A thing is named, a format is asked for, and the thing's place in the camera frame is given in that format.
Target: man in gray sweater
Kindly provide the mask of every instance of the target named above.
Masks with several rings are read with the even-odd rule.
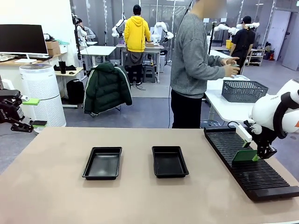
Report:
[[[200,128],[201,100],[208,80],[236,75],[238,57],[209,56],[203,18],[213,15],[223,0],[196,0],[179,26],[171,68],[172,128]]]

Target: person in yellow jacket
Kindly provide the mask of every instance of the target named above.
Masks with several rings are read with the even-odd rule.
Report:
[[[133,13],[134,15],[126,23],[124,32],[125,43],[128,48],[126,65],[130,67],[128,71],[130,84],[133,84],[133,76],[136,72],[136,85],[140,85],[145,38],[150,41],[150,29],[148,23],[140,16],[141,7],[139,5],[134,5]]]

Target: black tray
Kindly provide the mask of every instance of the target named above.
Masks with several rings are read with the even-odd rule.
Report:
[[[185,177],[189,174],[181,147],[153,146],[154,173],[158,178]]]
[[[87,180],[115,180],[120,169],[121,147],[94,147],[82,174]]]
[[[299,196],[299,187],[290,186],[265,160],[232,163],[243,139],[235,128],[211,127],[204,129],[205,136],[230,173],[252,201],[270,201]]]

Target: black backpack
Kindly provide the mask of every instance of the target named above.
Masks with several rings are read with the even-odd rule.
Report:
[[[66,84],[70,104],[82,104],[84,101],[84,86],[79,79],[73,79]]]

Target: hand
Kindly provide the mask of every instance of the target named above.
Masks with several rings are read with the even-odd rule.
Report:
[[[238,71],[240,71],[240,68],[230,66],[230,64],[223,66],[223,68],[225,70],[225,77],[230,77],[230,78],[234,78],[233,75],[237,75]]]
[[[221,60],[221,64],[223,66],[227,65],[227,64],[237,64],[236,60],[240,59],[239,57],[227,57],[227,58],[223,58]]]

